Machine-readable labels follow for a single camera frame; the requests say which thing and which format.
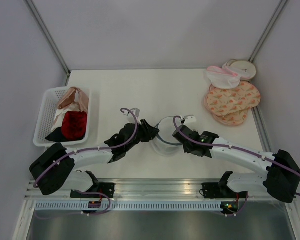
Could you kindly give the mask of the white mesh laundry bag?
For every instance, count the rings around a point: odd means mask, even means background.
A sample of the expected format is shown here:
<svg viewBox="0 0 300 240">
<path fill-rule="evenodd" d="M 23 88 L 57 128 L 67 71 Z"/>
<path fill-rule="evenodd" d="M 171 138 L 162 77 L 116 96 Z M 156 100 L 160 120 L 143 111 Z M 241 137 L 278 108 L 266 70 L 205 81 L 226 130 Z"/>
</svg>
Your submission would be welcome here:
<svg viewBox="0 0 300 240">
<path fill-rule="evenodd" d="M 173 137 L 176 130 L 173 119 L 173 116 L 165 117 L 155 126 L 159 129 L 159 133 L 150 144 L 153 150 L 161 156 L 173 156 L 182 148 L 182 144 Z"/>
</svg>

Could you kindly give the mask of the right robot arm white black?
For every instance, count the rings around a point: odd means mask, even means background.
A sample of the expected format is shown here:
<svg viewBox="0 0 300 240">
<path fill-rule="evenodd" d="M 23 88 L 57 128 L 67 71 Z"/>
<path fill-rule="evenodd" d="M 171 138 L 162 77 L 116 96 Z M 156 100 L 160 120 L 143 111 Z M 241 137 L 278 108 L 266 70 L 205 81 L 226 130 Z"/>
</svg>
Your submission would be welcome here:
<svg viewBox="0 0 300 240">
<path fill-rule="evenodd" d="M 186 154 L 228 161 L 250 170 L 249 173 L 227 171 L 218 183 L 218 192 L 225 198 L 234 193 L 268 193 L 283 203 L 292 203 L 300 184 L 300 168 L 284 150 L 262 152 L 233 145 L 231 142 L 204 131 L 199 134 L 181 125 L 173 137 L 182 144 Z"/>
</svg>

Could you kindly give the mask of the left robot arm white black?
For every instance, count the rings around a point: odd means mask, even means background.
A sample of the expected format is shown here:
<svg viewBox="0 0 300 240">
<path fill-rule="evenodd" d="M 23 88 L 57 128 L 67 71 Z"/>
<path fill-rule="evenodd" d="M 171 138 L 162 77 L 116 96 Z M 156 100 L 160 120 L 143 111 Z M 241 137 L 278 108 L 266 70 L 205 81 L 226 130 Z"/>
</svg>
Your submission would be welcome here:
<svg viewBox="0 0 300 240">
<path fill-rule="evenodd" d="M 33 186 L 44 196 L 63 190 L 70 191 L 73 198 L 82 195 L 94 198 L 101 189 L 100 182 L 90 170 L 83 168 L 115 163 L 137 144 L 154 140 L 159 132 L 158 127 L 142 119 L 138 124 L 126 124 L 100 147 L 66 148 L 55 143 L 30 166 L 35 180 Z"/>
</svg>

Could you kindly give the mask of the floral orange laundry bag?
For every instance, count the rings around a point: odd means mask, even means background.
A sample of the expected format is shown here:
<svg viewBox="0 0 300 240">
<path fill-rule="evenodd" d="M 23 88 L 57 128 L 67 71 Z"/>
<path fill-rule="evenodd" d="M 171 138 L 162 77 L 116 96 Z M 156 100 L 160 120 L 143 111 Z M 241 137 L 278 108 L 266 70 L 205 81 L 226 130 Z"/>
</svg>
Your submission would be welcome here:
<svg viewBox="0 0 300 240">
<path fill-rule="evenodd" d="M 249 110 L 261 101 L 259 90 L 247 81 L 241 81 L 232 89 L 220 89 L 213 85 L 203 98 L 202 104 L 219 123 L 225 126 L 240 126 L 248 118 Z"/>
</svg>

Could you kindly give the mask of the white pink-trim mesh bag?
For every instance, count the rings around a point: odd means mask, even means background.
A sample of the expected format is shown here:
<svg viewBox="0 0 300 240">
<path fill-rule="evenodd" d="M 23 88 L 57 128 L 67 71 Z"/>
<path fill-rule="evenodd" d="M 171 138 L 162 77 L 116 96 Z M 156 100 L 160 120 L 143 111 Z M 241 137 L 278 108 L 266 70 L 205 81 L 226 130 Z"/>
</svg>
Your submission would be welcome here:
<svg viewBox="0 0 300 240">
<path fill-rule="evenodd" d="M 240 77 L 218 66 L 209 66 L 205 71 L 211 84 L 218 89 L 230 90 L 239 86 Z"/>
</svg>

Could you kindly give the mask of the red bra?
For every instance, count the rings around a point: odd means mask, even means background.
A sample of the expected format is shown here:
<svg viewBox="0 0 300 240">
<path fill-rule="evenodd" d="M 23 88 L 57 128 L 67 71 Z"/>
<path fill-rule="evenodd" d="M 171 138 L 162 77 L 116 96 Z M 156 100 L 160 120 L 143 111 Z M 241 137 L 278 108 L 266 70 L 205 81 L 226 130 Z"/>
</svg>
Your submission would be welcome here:
<svg viewBox="0 0 300 240">
<path fill-rule="evenodd" d="M 88 114 L 84 111 L 68 111 L 62 121 L 61 133 L 68 141 L 82 140 L 86 135 Z"/>
</svg>

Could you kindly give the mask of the pink beige bra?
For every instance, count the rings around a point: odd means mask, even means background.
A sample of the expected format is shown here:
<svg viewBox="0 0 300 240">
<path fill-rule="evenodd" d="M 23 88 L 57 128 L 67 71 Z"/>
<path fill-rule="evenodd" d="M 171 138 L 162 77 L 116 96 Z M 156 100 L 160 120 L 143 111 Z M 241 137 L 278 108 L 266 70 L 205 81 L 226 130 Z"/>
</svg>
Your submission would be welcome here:
<svg viewBox="0 0 300 240">
<path fill-rule="evenodd" d="M 57 103 L 57 109 L 64 109 L 71 104 L 77 104 L 81 112 L 88 113 L 89 111 L 89 97 L 80 88 L 70 87 Z"/>
</svg>

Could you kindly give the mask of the beige round laundry bag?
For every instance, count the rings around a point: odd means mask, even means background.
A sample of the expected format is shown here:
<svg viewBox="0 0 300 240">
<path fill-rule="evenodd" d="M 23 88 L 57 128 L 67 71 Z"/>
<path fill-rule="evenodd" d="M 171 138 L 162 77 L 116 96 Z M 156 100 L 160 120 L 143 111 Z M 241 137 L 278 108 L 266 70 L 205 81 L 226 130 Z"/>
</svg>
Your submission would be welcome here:
<svg viewBox="0 0 300 240">
<path fill-rule="evenodd" d="M 257 75 L 255 65 L 247 60 L 231 59 L 223 64 L 222 69 L 238 75 L 242 81 L 251 81 Z"/>
</svg>

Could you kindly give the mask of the white cloth in basket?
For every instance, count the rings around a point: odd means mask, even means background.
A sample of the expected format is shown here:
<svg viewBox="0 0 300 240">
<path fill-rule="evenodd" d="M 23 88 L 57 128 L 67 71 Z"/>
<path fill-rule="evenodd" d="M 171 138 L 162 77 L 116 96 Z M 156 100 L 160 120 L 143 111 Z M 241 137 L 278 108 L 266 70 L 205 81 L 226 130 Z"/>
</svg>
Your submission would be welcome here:
<svg viewBox="0 0 300 240">
<path fill-rule="evenodd" d="M 66 113 L 68 113 L 68 112 L 79 112 L 79 111 L 80 111 L 80 107 L 77 103 L 72 103 L 72 104 L 66 106 L 65 108 L 57 109 L 50 132 L 52 133 L 57 128 L 62 127 L 63 120 L 65 118 Z"/>
</svg>

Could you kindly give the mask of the black garment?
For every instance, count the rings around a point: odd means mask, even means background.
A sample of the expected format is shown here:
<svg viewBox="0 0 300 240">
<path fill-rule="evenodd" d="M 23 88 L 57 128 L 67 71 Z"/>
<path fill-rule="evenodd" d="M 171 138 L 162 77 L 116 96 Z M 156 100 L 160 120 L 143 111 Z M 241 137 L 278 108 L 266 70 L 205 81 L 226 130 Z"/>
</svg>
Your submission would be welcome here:
<svg viewBox="0 0 300 240">
<path fill-rule="evenodd" d="M 62 127 L 56 128 L 50 133 L 45 139 L 50 142 L 61 143 L 61 142 L 73 142 L 80 141 L 85 138 L 86 132 L 80 130 L 68 130 Z"/>
</svg>

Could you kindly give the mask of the white plastic basket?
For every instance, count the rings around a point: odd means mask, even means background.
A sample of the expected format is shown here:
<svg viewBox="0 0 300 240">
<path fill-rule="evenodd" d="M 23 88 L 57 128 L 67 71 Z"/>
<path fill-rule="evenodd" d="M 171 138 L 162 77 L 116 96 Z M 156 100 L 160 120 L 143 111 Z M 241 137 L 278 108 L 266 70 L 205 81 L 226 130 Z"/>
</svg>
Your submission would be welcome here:
<svg viewBox="0 0 300 240">
<path fill-rule="evenodd" d="M 57 103 L 69 89 L 69 86 L 56 87 L 48 89 L 44 93 L 33 137 L 33 143 L 35 146 L 48 148 L 55 144 L 53 141 L 46 140 L 46 137 L 51 133 L 51 128 L 57 112 Z M 80 89 L 89 97 L 85 136 L 82 140 L 62 142 L 61 144 L 63 146 L 83 144 L 88 140 L 89 137 L 92 92 L 87 87 L 80 87 Z"/>
</svg>

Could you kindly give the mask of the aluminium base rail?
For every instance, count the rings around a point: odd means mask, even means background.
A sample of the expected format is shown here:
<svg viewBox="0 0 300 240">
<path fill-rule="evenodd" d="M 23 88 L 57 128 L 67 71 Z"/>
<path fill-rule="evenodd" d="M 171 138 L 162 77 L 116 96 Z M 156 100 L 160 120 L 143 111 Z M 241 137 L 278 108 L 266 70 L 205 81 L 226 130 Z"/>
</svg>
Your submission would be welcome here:
<svg viewBox="0 0 300 240">
<path fill-rule="evenodd" d="M 198 201 L 203 199 L 199 193 L 203 183 L 214 183 L 218 179 L 107 179 L 99 178 L 101 183 L 114 183 L 114 200 L 124 201 Z M 56 193 L 44 196 L 34 181 L 28 184 L 25 199 L 35 200 L 74 200 L 70 198 L 71 190 L 61 189 Z M 267 192 L 249 190 L 249 201 L 278 201 Z"/>
</svg>

